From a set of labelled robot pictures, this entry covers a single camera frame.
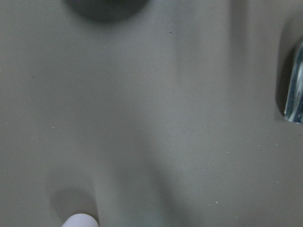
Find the metal scoop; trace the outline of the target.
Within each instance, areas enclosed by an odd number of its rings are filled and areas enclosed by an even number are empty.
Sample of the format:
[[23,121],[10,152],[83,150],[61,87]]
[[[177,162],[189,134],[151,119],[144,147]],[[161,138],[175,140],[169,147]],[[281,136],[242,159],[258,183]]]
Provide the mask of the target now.
[[303,39],[298,42],[292,61],[292,71],[284,110],[284,119],[303,123]]

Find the pink cup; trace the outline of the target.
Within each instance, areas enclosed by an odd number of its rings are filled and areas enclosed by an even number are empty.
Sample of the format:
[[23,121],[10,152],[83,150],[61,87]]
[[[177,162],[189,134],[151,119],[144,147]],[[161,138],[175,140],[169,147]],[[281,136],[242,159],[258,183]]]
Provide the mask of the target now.
[[99,224],[91,215],[78,213],[70,216],[62,227],[99,227]]

